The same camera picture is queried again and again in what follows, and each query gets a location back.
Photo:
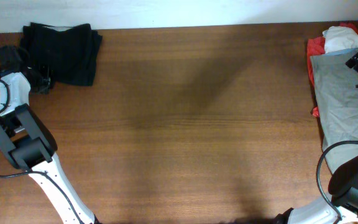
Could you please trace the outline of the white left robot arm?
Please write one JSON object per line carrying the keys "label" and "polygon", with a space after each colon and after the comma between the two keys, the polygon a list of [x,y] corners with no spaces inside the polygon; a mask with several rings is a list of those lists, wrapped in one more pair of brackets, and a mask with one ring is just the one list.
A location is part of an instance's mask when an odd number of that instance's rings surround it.
{"label": "white left robot arm", "polygon": [[18,177],[28,175],[43,190],[63,223],[98,223],[67,179],[57,142],[29,106],[31,93],[47,94],[51,73],[27,66],[29,53],[0,48],[0,151]]}

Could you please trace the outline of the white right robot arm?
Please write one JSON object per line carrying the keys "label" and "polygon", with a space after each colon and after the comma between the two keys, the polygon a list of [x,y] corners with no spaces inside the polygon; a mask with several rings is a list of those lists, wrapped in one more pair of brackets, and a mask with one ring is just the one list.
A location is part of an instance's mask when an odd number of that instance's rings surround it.
{"label": "white right robot arm", "polygon": [[290,208],[274,223],[358,222],[358,50],[312,56],[314,92],[323,130],[322,163],[332,172],[320,198]]}

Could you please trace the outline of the black shorts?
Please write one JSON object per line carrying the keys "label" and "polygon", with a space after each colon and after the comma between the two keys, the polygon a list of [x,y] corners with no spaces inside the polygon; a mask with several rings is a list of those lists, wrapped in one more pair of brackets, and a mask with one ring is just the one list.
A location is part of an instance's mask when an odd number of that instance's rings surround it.
{"label": "black shorts", "polygon": [[32,22],[22,28],[22,33],[20,47],[29,53],[29,67],[48,69],[53,82],[93,84],[103,36],[90,24],[54,27]]}

